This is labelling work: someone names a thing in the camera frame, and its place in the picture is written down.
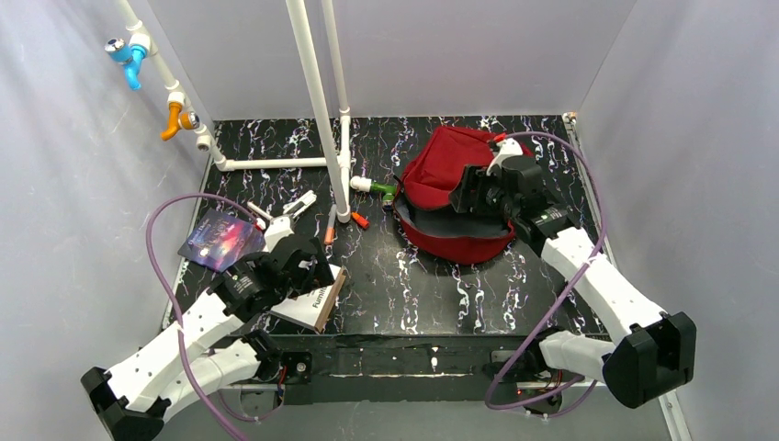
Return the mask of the white orange-tipped marker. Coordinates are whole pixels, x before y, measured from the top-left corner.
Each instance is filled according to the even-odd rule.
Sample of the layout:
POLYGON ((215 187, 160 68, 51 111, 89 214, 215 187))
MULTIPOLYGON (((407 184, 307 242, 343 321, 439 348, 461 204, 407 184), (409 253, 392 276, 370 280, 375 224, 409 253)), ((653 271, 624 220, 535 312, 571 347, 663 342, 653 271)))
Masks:
POLYGON ((249 210, 251 210, 253 213, 255 213, 258 217, 264 219, 267 222, 271 222, 274 218, 273 215, 268 213, 267 211, 261 209, 259 206, 254 204, 253 202, 249 201, 246 203, 246 206, 249 210))

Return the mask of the white stapler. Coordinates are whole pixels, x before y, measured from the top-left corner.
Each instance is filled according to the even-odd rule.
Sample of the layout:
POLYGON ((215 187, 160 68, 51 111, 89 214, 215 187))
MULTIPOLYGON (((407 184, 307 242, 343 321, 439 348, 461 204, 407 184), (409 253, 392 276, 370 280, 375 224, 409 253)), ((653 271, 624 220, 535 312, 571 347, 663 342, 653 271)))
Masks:
POLYGON ((293 202, 288 203, 283 208, 283 214, 297 220, 308 208, 317 200, 317 195, 313 190, 309 190, 293 202))

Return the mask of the white PVC pipe frame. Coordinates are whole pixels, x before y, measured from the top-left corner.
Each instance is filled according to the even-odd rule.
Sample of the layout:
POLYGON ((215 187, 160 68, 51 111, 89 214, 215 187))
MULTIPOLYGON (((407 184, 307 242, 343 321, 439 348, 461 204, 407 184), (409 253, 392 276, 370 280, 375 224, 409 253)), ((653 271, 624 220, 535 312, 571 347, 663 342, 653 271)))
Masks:
MULTIPOLYGON (((143 62, 145 60, 151 61, 164 81, 164 87, 168 91, 165 127, 169 115, 168 104, 172 101, 182 103, 184 111, 196 112, 191 101, 187 97, 186 90, 181 85, 180 81, 174 77, 164 58, 159 54, 150 32, 145 27, 142 20, 139 19, 130 3, 128 1, 117 1, 116 5, 124 17, 125 29, 130 34, 130 42, 128 44, 140 44, 148 50, 147 56, 143 62)), ((209 153, 214 165, 222 172, 326 167, 331 182, 335 206, 337 207, 337 220, 341 223, 347 223, 352 219, 352 210, 349 204, 349 179, 351 174, 351 156, 348 151, 349 111, 346 109, 341 112, 339 124, 343 132, 341 136, 341 148, 337 149, 336 140, 333 136, 332 123, 327 109, 316 50, 310 31, 307 8, 303 1, 287 1, 286 8, 310 96, 319 139, 322 145, 322 156, 270 160, 232 160, 223 154, 215 137, 209 130, 209 127, 201 121, 200 126, 197 129, 192 130, 197 135, 196 146, 200 150, 209 153)))

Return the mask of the red student backpack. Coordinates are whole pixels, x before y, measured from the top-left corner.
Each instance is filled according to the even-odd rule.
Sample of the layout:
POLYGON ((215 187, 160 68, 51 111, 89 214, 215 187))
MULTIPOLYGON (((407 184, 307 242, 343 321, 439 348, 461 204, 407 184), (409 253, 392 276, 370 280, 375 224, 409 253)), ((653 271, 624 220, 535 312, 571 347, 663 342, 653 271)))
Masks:
POLYGON ((514 240, 515 228, 487 204, 488 174, 513 156, 533 160, 504 134, 442 126, 398 179, 392 209, 408 242, 459 265, 482 264, 514 240))

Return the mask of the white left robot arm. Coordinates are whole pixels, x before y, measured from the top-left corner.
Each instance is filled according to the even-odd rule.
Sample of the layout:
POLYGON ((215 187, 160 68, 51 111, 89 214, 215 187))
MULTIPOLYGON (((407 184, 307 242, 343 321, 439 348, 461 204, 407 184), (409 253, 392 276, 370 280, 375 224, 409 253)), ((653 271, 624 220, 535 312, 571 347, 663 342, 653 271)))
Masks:
POLYGON ((190 404, 265 370, 281 352, 261 331, 209 352, 222 338, 285 300, 329 287, 333 270, 322 244, 292 233, 269 251, 227 267, 184 312, 135 354, 109 368, 92 367, 81 384, 113 440, 153 440, 190 404))

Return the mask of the white furniture book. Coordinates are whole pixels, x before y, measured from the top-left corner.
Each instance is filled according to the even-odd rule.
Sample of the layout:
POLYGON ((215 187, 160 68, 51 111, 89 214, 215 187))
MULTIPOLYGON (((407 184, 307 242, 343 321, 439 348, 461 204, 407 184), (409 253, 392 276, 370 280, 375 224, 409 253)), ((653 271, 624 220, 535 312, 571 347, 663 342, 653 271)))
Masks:
POLYGON ((295 299, 286 299, 274 306, 270 314, 321 334, 346 281, 346 270, 343 266, 330 265, 330 268, 333 273, 332 285, 317 288, 295 299))

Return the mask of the dark galaxy cover book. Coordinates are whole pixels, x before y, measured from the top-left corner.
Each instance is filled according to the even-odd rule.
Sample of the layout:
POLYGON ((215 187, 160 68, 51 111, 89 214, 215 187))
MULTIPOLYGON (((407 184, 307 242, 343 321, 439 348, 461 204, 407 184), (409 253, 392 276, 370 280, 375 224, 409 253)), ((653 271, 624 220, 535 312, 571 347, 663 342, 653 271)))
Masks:
POLYGON ((186 260, 221 273, 245 255, 265 247, 264 234, 252 223, 209 209, 179 247, 186 260))

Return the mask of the orange faucet valve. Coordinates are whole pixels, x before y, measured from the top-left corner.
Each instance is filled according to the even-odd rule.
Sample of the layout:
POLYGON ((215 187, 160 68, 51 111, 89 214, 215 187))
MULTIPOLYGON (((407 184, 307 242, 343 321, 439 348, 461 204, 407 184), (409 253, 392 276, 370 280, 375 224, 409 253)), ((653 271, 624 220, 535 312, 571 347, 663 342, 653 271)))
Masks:
POLYGON ((168 104, 168 110, 166 128, 160 134, 162 141, 170 141, 181 130, 195 130, 200 126, 198 114, 184 111, 182 103, 172 101, 168 104))

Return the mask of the grey orange-capped marker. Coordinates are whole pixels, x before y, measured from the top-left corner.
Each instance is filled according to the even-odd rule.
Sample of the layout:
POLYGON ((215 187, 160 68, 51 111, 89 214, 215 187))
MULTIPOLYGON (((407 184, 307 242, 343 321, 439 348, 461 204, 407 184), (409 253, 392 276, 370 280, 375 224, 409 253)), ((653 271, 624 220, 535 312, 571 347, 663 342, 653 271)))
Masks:
POLYGON ((325 228, 325 234, 323 238, 324 245, 331 245, 334 241, 336 219, 337 219, 337 207, 335 205, 332 205, 331 210, 329 212, 326 228, 325 228))

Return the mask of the short orange marker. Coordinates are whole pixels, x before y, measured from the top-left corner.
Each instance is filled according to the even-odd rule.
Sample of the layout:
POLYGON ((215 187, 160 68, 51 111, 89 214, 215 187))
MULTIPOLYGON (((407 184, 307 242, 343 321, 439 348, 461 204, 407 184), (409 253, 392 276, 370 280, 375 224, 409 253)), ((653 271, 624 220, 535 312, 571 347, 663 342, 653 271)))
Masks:
POLYGON ((363 230, 368 229, 370 226, 369 220, 357 212, 352 212, 351 218, 363 230))

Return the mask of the aluminium rail frame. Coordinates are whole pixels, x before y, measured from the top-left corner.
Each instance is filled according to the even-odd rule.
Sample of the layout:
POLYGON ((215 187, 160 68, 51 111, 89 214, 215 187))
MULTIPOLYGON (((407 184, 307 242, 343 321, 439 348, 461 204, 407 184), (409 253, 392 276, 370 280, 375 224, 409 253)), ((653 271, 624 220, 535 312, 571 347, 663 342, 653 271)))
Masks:
POLYGON ((228 399, 249 440, 688 440, 675 396, 636 410, 603 386, 563 396, 566 414, 492 411, 480 401, 333 402, 267 409, 266 397, 228 399))

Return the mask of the blue faucet valve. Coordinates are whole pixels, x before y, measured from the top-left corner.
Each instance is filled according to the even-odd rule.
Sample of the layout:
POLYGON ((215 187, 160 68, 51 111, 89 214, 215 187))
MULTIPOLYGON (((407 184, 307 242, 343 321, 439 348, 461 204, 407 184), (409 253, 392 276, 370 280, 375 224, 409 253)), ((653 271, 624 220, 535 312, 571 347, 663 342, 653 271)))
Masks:
POLYGON ((122 67, 124 78, 130 90, 141 89, 139 75, 148 50, 140 44, 128 44, 123 39, 111 39, 105 46, 106 54, 122 67))

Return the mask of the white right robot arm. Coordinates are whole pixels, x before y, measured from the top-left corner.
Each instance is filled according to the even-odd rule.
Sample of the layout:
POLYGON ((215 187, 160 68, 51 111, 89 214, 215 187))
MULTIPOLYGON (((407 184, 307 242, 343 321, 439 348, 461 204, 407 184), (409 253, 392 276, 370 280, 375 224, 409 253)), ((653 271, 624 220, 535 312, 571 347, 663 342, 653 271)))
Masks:
POLYGON ((697 328, 684 312, 669 314, 640 293, 605 257, 546 189, 540 166, 510 156, 489 166, 468 165, 449 195, 455 211, 500 214, 567 285, 559 307, 577 291, 603 323, 608 340, 547 328, 539 322, 494 375, 493 392, 512 370, 568 371, 603 383, 624 406, 636 409, 694 377, 697 328))

